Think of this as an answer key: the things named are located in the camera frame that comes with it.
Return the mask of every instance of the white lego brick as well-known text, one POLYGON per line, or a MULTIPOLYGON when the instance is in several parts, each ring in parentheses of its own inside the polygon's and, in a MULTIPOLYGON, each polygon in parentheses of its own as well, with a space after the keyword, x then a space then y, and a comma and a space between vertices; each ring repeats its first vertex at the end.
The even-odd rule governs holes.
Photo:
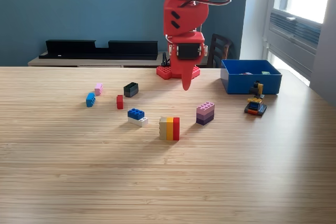
POLYGON ((161 140, 167 140, 167 118, 160 118, 159 134, 161 140))
POLYGON ((128 118, 128 121, 140 127, 145 127, 148 124, 148 118, 142 118, 140 120, 128 118))

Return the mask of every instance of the yellow lego brick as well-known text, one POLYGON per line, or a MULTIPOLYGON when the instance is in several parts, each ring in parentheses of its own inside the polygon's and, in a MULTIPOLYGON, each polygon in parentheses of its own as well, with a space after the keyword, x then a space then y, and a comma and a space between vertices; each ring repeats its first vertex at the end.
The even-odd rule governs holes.
POLYGON ((258 84, 258 94, 262 95, 263 90, 264 89, 264 85, 263 84, 258 84))
POLYGON ((258 102, 261 103, 263 100, 259 98, 249 98, 247 99, 247 102, 258 102))
POLYGON ((173 140, 174 118, 167 118, 167 140, 173 140))

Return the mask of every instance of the blue plastic bin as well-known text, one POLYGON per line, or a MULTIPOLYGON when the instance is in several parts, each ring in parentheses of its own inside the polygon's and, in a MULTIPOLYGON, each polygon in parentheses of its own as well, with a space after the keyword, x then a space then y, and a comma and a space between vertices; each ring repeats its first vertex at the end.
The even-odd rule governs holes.
POLYGON ((263 94, 278 94, 282 79, 282 74, 267 60, 222 60, 220 75, 228 94, 248 94, 256 81, 264 85, 263 94))

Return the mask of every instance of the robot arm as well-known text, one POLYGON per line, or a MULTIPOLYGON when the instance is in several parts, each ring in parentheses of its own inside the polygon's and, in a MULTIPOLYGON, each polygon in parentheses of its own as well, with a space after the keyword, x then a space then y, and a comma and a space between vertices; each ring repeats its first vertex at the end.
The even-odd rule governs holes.
POLYGON ((164 34, 169 43, 173 78, 182 78, 184 90, 188 90, 193 69, 207 53, 204 37, 196 28, 206 21, 208 5, 227 5, 231 0, 165 0, 164 34))

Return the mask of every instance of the dark wooden chair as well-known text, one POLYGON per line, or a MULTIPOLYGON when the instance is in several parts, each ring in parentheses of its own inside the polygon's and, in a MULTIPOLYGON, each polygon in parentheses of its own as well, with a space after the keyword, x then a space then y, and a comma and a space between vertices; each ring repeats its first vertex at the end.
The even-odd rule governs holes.
POLYGON ((222 60, 226 60, 230 47, 232 46, 232 41, 218 34, 212 35, 211 46, 208 56, 207 68, 213 68, 214 62, 216 63, 216 68, 220 68, 222 60))

